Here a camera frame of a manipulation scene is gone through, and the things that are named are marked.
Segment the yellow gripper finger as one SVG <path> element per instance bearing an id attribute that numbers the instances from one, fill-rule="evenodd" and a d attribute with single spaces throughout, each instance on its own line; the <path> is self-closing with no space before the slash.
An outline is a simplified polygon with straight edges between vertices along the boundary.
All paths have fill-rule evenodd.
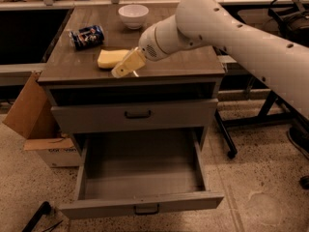
<path id="1" fill-rule="evenodd" d="M 125 67 L 123 65 L 117 65 L 111 73 L 114 77 L 121 78 L 126 75 Z"/>

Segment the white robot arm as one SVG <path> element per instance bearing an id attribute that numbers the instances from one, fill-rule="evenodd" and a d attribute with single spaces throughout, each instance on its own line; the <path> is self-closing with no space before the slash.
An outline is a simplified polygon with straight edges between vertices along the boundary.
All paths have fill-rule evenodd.
<path id="1" fill-rule="evenodd" d="M 170 17 L 145 30 L 112 70 L 116 78 L 182 50 L 215 46 L 309 117 L 309 48 L 234 19 L 215 0 L 182 0 Z"/>

